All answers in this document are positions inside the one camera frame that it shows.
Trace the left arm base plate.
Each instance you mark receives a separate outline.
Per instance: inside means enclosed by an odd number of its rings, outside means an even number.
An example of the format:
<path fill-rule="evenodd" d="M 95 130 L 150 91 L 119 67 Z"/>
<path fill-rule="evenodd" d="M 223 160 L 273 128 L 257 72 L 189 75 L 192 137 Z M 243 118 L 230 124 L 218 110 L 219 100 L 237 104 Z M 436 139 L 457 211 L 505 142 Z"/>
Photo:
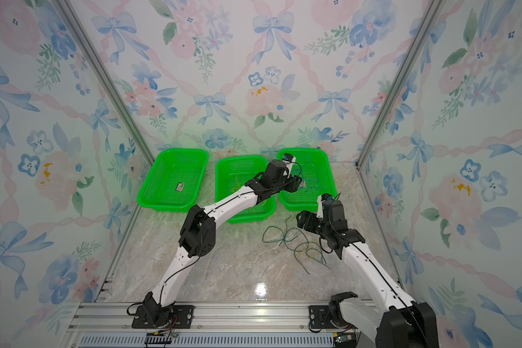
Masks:
<path fill-rule="evenodd" d="M 132 329 L 190 329 L 196 307 L 172 305 L 159 310 L 154 316 L 139 305 L 133 314 Z"/>

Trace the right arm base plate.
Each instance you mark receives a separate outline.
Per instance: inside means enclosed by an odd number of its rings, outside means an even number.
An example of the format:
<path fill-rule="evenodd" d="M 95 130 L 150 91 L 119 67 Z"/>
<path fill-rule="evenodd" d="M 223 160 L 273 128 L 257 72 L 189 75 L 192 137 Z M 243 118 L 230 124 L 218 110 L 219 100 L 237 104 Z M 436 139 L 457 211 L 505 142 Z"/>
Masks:
<path fill-rule="evenodd" d="M 348 303 L 339 307 L 328 304 L 311 305 L 308 312 L 308 328 L 312 333 L 361 329 L 371 322 L 371 317 L 368 317 L 358 306 Z"/>

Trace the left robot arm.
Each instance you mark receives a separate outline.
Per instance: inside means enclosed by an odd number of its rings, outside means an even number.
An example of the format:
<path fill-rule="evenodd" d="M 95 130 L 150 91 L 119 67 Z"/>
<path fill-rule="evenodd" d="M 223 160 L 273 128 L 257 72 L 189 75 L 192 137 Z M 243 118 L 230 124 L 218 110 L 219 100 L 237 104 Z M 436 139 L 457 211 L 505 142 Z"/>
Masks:
<path fill-rule="evenodd" d="M 249 208 L 258 206 L 281 191 L 294 193 L 300 187 L 300 174 L 292 173 L 296 158 L 286 153 L 282 159 L 271 160 L 264 172 L 258 173 L 239 190 L 226 198 L 188 212 L 180 232 L 178 249 L 158 285 L 135 304 L 131 327 L 134 329 L 167 330 L 175 326 L 173 308 L 178 293 L 194 265 L 210 253 L 216 232 L 224 223 Z"/>

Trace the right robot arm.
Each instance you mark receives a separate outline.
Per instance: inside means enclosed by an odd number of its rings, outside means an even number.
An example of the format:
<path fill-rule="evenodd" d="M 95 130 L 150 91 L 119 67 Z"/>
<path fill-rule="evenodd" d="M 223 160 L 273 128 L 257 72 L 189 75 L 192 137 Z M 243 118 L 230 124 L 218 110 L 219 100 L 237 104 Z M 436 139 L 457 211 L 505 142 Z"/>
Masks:
<path fill-rule="evenodd" d="M 417 302 L 395 281 L 375 258 L 356 229 L 348 227 L 339 200 L 324 196 L 316 213 L 297 214 L 297 227 L 327 242 L 362 282 L 374 307 L 357 295 L 341 293 L 329 302 L 333 323 L 340 328 L 353 326 L 377 347 L 438 347 L 436 314 L 425 302 Z"/>

